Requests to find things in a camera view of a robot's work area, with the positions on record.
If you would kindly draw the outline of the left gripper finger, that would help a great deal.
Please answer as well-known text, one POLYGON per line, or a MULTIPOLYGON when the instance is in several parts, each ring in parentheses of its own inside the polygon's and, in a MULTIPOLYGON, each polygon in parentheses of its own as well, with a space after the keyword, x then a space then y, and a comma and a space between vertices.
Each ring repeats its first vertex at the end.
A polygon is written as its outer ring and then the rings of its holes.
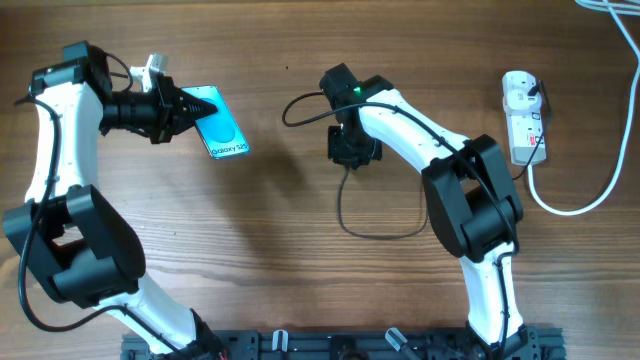
POLYGON ((177 136, 195 125, 193 119, 184 117, 168 117, 160 120, 159 143, 170 143, 177 136))
POLYGON ((173 90, 172 115, 176 123, 194 123, 218 112, 218 108, 211 102, 191 95, 177 86, 173 86, 173 90))

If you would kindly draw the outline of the Galaxy S25 smartphone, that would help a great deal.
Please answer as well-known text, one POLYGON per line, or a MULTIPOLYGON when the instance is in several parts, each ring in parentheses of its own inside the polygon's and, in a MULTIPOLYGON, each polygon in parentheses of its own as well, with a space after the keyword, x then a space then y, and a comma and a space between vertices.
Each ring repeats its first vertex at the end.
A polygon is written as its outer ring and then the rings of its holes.
POLYGON ((212 158, 221 160, 250 152, 248 142, 216 86, 186 87, 184 91, 217 108, 215 114, 196 121, 196 130, 212 158))

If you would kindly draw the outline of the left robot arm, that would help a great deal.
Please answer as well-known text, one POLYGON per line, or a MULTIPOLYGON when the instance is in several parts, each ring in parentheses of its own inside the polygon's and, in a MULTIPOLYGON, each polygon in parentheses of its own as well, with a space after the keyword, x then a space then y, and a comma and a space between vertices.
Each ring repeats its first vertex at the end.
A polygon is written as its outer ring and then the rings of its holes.
POLYGON ((64 48, 60 63, 32 74, 26 101, 39 116, 34 176, 24 204, 2 219, 20 258, 18 277, 33 276, 51 300, 75 304, 87 320, 118 319, 154 358, 220 359, 221 340, 147 273, 139 237, 98 189, 96 160, 99 135, 124 129, 167 143, 217 108, 153 66, 127 72, 140 91, 115 90, 111 60, 81 41, 64 48))

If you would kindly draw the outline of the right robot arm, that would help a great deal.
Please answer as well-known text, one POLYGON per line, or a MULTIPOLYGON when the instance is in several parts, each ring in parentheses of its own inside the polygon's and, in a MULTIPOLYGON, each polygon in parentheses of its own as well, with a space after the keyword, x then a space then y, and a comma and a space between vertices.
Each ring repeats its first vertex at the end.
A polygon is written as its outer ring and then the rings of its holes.
POLYGON ((511 275, 523 207, 499 145, 445 129, 388 80, 359 81, 345 64, 327 70, 319 88, 338 121, 329 129, 333 162, 357 169, 388 145, 421 174, 433 232, 463 269, 468 325, 493 357, 506 356, 523 325, 511 275))

